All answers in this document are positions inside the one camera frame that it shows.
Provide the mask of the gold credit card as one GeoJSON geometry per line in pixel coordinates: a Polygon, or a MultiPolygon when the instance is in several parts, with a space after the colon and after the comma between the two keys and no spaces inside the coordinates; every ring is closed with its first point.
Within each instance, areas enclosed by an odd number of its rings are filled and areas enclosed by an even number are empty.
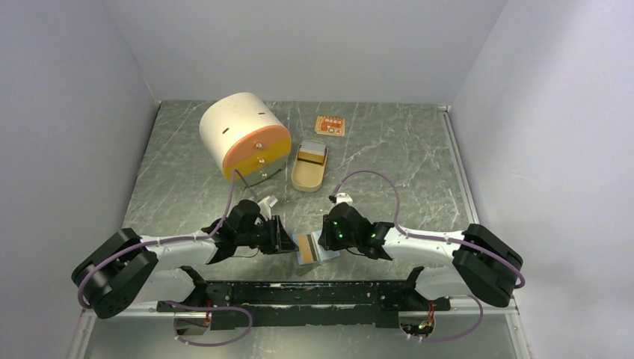
{"type": "Polygon", "coordinates": [[[298,234],[297,245],[302,264],[316,263],[320,260],[318,248],[312,233],[298,234]]]}

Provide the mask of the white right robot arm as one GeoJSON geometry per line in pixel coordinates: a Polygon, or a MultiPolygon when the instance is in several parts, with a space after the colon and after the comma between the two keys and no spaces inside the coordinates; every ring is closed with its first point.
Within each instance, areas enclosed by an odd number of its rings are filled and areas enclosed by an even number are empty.
{"type": "Polygon", "coordinates": [[[507,307],[522,283],[523,258],[480,224],[455,232],[412,230],[370,222],[353,206],[339,203],[323,216],[318,243],[329,251],[355,248],[373,260],[413,261],[413,283],[404,288],[403,298],[414,310],[460,295],[507,307]]]}

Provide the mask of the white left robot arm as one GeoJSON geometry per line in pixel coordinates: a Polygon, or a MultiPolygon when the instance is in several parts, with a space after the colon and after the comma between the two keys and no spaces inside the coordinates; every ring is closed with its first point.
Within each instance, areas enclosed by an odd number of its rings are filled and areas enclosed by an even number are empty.
{"type": "Polygon", "coordinates": [[[101,319],[150,301],[186,310],[215,306],[208,283],[194,270],[233,257],[239,247],[261,254],[292,253],[298,246],[265,201],[240,200],[209,227],[167,237],[118,230],[72,272],[80,305],[101,319]]]}

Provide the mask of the cream cylindrical drawer box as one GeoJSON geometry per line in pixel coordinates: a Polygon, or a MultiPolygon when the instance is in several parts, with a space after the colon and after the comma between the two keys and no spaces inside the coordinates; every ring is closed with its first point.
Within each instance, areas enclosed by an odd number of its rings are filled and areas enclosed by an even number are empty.
{"type": "Polygon", "coordinates": [[[218,100],[199,122],[202,142],[227,181],[238,171],[256,185],[282,170],[292,148],[290,131],[255,94],[218,100]]]}

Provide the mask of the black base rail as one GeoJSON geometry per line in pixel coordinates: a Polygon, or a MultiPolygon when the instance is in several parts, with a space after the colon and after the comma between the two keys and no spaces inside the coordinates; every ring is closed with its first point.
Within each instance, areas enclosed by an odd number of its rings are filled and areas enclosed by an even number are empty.
{"type": "Polygon", "coordinates": [[[219,281],[208,280],[184,305],[219,307],[212,330],[305,325],[374,325],[399,328],[400,313],[448,311],[448,298],[428,301],[406,280],[219,281]]]}

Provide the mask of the gold oval tray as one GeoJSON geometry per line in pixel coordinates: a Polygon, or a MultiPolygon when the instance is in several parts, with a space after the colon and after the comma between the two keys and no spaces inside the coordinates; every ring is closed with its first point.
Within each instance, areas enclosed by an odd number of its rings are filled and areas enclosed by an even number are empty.
{"type": "Polygon", "coordinates": [[[293,187],[298,191],[310,193],[318,191],[324,179],[326,163],[327,159],[322,166],[309,162],[301,162],[297,160],[296,154],[291,175],[293,187]]]}

